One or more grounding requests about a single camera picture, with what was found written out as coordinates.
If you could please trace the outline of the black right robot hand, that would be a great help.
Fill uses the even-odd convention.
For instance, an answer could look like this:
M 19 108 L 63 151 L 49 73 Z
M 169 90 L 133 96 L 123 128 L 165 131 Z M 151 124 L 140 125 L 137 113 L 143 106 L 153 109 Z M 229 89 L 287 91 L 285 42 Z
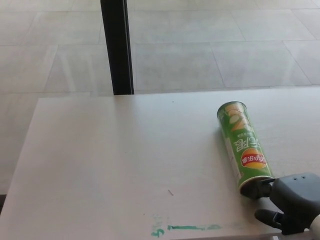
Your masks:
M 311 172 L 279 178 L 256 178 L 240 188 L 240 194 L 257 200 L 268 198 L 281 210 L 257 209 L 254 217 L 261 223 L 295 235 L 310 230 L 320 238 L 320 177 Z

